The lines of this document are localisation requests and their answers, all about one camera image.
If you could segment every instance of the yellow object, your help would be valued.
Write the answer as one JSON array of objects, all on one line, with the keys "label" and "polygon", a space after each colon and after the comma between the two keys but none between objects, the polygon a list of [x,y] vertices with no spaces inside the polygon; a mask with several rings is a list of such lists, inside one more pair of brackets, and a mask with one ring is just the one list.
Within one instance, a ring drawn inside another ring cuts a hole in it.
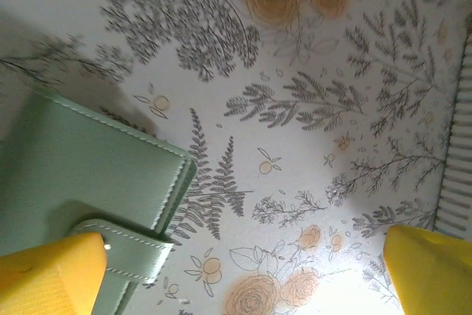
[{"label": "yellow object", "polygon": [[90,315],[105,268],[96,232],[0,257],[0,315]]},{"label": "yellow object", "polygon": [[393,226],[383,257],[405,315],[472,314],[472,243]]}]

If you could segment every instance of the botanical print paper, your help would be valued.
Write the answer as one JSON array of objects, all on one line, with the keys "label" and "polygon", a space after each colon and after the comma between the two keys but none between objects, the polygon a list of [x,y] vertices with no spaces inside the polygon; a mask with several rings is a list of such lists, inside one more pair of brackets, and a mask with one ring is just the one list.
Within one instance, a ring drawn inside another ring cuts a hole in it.
[{"label": "botanical print paper", "polygon": [[126,314],[402,313],[385,233],[434,219],[472,6],[345,11],[302,0],[271,27],[245,0],[0,0],[3,136],[34,82],[197,163]]}]

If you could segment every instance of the mint green leather wallet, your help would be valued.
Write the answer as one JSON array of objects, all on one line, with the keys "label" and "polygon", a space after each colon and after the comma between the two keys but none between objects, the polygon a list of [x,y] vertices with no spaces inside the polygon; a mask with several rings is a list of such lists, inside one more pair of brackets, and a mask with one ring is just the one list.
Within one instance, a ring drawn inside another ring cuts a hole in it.
[{"label": "mint green leather wallet", "polygon": [[36,89],[1,147],[0,255],[99,232],[108,264],[93,314],[120,314],[156,280],[194,174],[185,150]]}]

